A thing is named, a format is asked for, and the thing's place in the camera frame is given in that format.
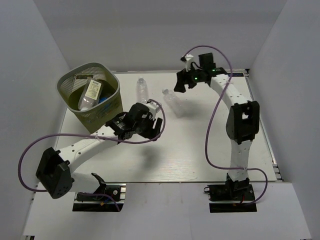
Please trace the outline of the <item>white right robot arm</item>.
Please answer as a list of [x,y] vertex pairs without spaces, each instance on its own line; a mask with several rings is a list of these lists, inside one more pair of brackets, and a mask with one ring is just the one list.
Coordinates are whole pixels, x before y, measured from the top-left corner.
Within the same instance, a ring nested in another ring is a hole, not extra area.
[[227,168],[226,182],[217,194],[225,194],[236,200],[249,189],[249,151],[259,132],[260,105],[251,101],[232,84],[233,73],[217,67],[212,53],[199,55],[199,64],[191,54],[180,59],[185,68],[179,71],[174,91],[185,93],[199,83],[206,83],[218,95],[218,102],[224,102],[229,110],[226,121],[226,134],[231,142],[230,166]]

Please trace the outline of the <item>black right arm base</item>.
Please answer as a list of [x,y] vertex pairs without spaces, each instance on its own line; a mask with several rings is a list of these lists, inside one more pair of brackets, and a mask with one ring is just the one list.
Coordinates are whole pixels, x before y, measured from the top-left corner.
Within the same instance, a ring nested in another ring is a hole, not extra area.
[[211,184],[203,189],[208,194],[210,213],[255,213],[255,193],[251,184],[240,192],[229,193],[225,184]]

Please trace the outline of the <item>square clear plastic bottle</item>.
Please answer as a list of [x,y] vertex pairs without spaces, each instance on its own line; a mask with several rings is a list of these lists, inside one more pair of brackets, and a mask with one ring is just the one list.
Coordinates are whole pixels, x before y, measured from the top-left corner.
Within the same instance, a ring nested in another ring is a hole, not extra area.
[[102,90],[103,82],[100,79],[89,77],[79,99],[78,109],[87,111],[96,106],[99,103]]

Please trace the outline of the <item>small clear plastic bottle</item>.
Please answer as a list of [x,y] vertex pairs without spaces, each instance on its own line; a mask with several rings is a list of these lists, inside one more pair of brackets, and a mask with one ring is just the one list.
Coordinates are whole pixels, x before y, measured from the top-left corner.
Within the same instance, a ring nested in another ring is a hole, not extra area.
[[149,92],[147,82],[143,77],[139,77],[136,83],[136,97],[137,101],[146,104],[149,100]]

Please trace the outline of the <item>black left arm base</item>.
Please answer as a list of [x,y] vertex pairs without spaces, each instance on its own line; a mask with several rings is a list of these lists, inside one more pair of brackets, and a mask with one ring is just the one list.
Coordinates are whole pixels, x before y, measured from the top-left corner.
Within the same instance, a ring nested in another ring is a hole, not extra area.
[[104,183],[94,193],[77,193],[73,201],[73,212],[118,213],[125,203],[125,183]]

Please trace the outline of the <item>blue label plastic bottle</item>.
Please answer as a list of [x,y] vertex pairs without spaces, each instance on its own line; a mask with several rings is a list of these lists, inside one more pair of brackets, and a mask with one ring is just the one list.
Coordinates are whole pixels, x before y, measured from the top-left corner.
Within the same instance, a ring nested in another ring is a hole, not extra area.
[[104,96],[101,95],[98,103],[101,104],[101,103],[106,102],[107,100],[109,100],[111,98],[111,96],[112,96],[111,94],[105,94]]

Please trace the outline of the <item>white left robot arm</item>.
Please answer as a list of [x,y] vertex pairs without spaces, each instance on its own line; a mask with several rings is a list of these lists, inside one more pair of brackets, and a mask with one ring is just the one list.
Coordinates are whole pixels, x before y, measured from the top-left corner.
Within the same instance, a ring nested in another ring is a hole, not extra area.
[[161,105],[155,101],[137,102],[84,139],[59,150],[46,149],[35,173],[37,179],[53,199],[61,198],[72,189],[73,172],[101,151],[119,143],[131,144],[133,135],[147,142],[159,138],[164,122],[156,117],[160,110]]

